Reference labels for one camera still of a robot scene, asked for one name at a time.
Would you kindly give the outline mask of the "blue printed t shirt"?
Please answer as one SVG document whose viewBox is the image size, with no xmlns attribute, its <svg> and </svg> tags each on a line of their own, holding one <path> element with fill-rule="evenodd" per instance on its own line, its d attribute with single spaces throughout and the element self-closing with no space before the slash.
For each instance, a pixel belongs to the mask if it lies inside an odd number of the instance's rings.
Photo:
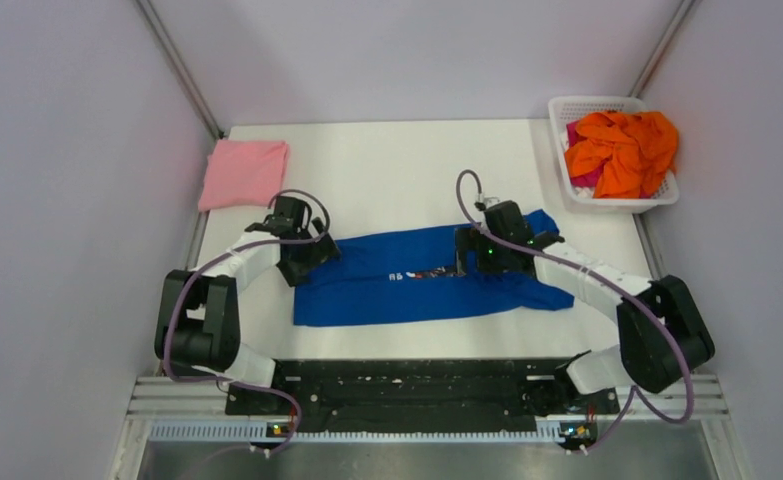
<svg viewBox="0 0 783 480">
<path fill-rule="evenodd" d="M 307 327 L 458 319 L 517 308 L 570 309 L 574 298 L 522 273 L 459 273 L 456 226 L 338 241 L 342 257 L 294 290 L 293 323 Z"/>
</svg>

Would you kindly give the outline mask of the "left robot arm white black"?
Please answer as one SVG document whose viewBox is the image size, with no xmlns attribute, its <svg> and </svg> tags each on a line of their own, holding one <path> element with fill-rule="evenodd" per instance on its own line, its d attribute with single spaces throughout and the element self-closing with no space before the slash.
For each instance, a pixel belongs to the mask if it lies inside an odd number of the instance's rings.
<svg viewBox="0 0 783 480">
<path fill-rule="evenodd" d="M 286 189 L 269 201 L 264 219 L 246 227 L 223 253 L 199 267 L 169 272 L 154 339 L 166 375 L 177 382 L 250 387 L 250 401 L 259 410 L 281 410 L 288 388 L 274 377 L 276 361 L 243 342 L 239 296 L 269 271 L 297 287 L 320 266 L 340 259 L 330 226 L 319 199 Z"/>
</svg>

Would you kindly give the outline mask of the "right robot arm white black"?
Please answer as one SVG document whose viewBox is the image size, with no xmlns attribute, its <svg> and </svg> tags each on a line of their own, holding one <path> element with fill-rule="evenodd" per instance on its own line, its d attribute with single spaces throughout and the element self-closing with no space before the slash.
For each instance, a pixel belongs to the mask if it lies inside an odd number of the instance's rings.
<svg viewBox="0 0 783 480">
<path fill-rule="evenodd" d="M 660 393 L 715 356 L 682 279 L 653 280 L 598 261 L 560 234 L 534 229 L 513 201 L 486 208 L 484 216 L 484 225 L 454 232 L 458 272 L 518 274 L 571 295 L 617 328 L 616 345 L 580 353 L 556 368 L 553 397 L 561 409 L 579 412 L 594 393 L 616 387 Z"/>
</svg>

